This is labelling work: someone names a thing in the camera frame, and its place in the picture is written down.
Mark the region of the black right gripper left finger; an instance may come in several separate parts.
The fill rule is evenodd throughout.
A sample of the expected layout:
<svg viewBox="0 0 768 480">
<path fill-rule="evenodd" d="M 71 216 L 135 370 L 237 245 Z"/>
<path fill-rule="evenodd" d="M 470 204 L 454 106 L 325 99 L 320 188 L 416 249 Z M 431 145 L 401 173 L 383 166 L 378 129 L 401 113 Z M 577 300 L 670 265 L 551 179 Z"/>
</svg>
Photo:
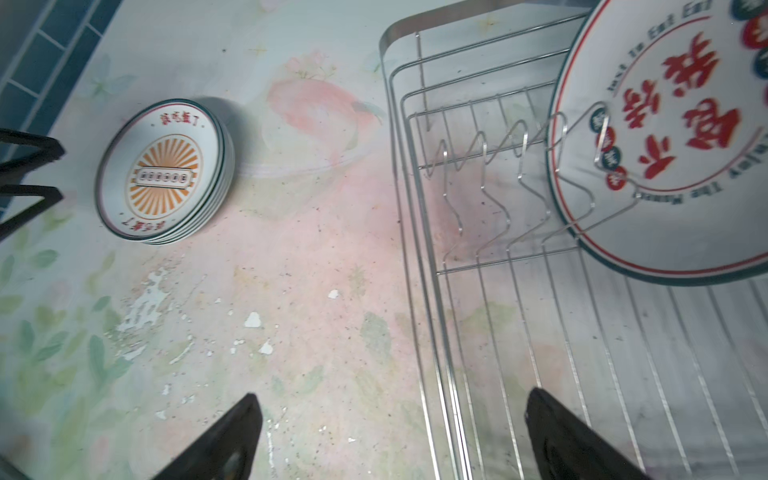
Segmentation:
<svg viewBox="0 0 768 480">
<path fill-rule="evenodd" d="M 258 398 L 247 393 L 154 479 L 248 479 L 262 427 Z"/>
</svg>

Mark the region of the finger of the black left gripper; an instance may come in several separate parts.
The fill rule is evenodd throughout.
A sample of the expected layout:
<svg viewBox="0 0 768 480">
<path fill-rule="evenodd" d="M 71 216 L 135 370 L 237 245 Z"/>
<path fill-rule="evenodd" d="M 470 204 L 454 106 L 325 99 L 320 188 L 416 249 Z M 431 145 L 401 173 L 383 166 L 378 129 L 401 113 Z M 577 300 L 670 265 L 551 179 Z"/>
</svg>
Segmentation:
<svg viewBox="0 0 768 480">
<path fill-rule="evenodd" d="M 1 129 L 1 143 L 29 149 L 25 156 L 3 162 L 2 176 L 24 175 L 65 155 L 65 149 L 58 140 L 16 130 Z"/>
<path fill-rule="evenodd" d="M 63 194 L 57 188 L 38 185 L 4 185 L 1 187 L 1 196 L 39 198 L 36 203 L 25 210 L 1 222 L 0 239 L 2 241 L 63 199 Z"/>
</svg>

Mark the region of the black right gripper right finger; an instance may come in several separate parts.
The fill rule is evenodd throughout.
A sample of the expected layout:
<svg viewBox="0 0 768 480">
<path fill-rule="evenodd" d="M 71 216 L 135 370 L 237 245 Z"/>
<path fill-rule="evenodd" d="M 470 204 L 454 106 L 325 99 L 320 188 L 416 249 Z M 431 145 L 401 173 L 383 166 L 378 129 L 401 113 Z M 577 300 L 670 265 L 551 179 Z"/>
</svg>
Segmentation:
<svg viewBox="0 0 768 480">
<path fill-rule="evenodd" d="M 542 388 L 530 391 L 525 420 L 538 471 L 544 479 L 648 479 Z"/>
</svg>

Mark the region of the rearmost plate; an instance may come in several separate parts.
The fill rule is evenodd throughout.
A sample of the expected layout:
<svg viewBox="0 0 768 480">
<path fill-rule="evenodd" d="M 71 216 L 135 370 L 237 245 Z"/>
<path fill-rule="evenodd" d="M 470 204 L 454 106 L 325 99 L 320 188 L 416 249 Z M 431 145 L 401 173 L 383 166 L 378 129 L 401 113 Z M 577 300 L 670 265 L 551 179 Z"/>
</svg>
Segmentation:
<svg viewBox="0 0 768 480">
<path fill-rule="evenodd" d="M 137 113 L 99 164 L 97 213 L 114 235 L 156 239 L 191 220 L 222 172 L 224 139 L 209 109 L 168 99 Z"/>
</svg>

